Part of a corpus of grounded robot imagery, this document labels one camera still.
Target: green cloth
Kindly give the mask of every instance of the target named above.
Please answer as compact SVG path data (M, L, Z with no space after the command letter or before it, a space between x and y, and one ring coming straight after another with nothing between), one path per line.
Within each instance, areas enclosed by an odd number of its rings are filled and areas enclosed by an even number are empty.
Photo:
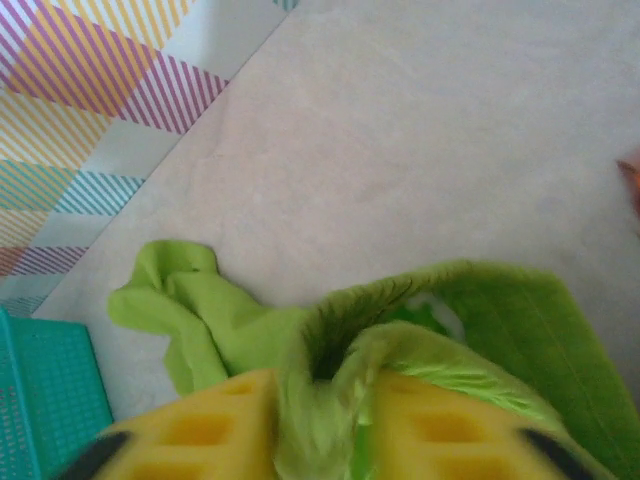
M396 312L402 317L407 299L420 292L444 301L464 325L468 346L537 391L617 477L640 478L635 408L565 287L546 273L454 261L333 292L311 308L269 308L220 277L210 249L159 241L141 250L130 282L113 292L108 308L119 325L172 337L165 365L185 395L283 365L309 318L344 319L340 336L349 343L334 350L346 352L365 328ZM428 312L409 317L434 327ZM322 361L314 378L331 378L343 358L317 348Z

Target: green towel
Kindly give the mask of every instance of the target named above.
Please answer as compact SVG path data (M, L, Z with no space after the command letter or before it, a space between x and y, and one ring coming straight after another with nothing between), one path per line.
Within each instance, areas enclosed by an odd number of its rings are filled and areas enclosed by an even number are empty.
M421 292L444 301L468 346L536 390L617 477L640 478L635 408L565 287L546 273L454 261L333 292L308 309L276 309L220 277L210 249L159 241L141 250L130 282L111 295L108 308L119 325L171 336L165 365L185 395L229 375L282 365L310 316L345 319L340 335L352 341L367 327L404 318L407 300ZM428 311L408 316L437 329ZM314 376L331 378L343 358L320 357Z

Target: turquoise crate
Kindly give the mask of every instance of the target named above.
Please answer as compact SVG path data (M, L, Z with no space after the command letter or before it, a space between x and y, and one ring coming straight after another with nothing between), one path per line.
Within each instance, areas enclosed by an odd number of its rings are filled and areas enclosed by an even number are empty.
M0 308L0 479L49 479L113 422L84 325Z

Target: teal plastic basket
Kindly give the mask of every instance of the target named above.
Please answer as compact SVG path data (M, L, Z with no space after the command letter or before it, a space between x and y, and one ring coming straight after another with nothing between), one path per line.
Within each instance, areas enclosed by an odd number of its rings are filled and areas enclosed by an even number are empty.
M0 479L49 479L113 421L84 325L0 308Z

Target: floor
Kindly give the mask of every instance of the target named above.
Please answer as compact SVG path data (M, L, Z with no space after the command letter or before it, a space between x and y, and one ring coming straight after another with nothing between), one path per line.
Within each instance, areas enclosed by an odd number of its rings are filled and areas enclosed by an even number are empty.
M561 276L640 405L640 3L303 0L36 313L89 325L116 418L175 398L109 292L158 238L268 304L452 257Z

